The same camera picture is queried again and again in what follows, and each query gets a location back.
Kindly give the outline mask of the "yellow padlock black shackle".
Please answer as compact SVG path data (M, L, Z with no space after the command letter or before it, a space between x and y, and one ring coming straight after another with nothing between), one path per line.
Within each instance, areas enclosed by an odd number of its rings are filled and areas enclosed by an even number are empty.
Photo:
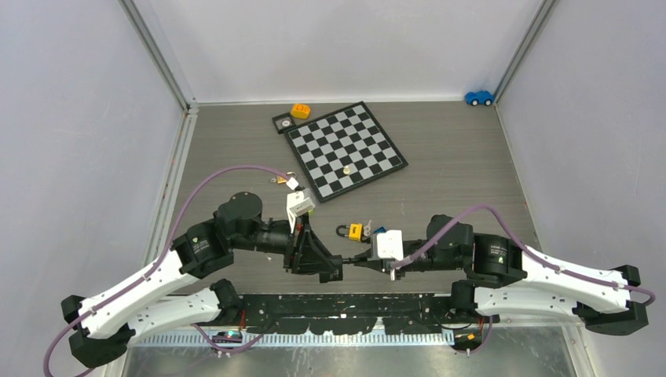
M335 233L337 236L341 236L352 241L361 242L364 237L364 226L360 223L339 225L336 228Z

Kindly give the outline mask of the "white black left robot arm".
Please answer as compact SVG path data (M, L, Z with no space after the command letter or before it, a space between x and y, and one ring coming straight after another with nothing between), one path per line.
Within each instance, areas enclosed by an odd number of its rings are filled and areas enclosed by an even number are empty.
M309 223L312 200L301 191L289 194L287 203L287 219L263 220L260 197L239 192L211 219L191 226L164 254L123 282L90 298L65 298L61 308L73 327L68 339L73 357L87 368L97 368L161 331L236 323L245 305L229 280L168 299L174 291L230 266L236 250L280 254L290 273L316 275L323 283L341 280L342 257L323 245Z

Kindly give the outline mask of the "silver keys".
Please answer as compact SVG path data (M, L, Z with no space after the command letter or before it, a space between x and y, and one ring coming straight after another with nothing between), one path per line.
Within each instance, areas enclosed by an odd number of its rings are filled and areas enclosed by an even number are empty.
M362 242L368 242L371 239L371 235L373 233L373 229L372 229L371 224L372 224L372 220L369 220L368 223L363 226L362 234L361 234L362 235L362 237L361 237Z

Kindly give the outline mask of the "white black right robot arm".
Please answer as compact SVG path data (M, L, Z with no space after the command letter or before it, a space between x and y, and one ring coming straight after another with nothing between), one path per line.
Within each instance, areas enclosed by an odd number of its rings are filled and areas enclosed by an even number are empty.
M435 235L451 217L430 219L426 239L403 240L388 230L371 238L371 247L351 265L386 273L399 280L408 272L461 270L452 283L445 316L459 322L473 317L510 314L581 320L601 335L630 335L648 325L646 304L631 299L640 285L636 267L592 269L520 247L505 236L475 233L458 223L441 238Z

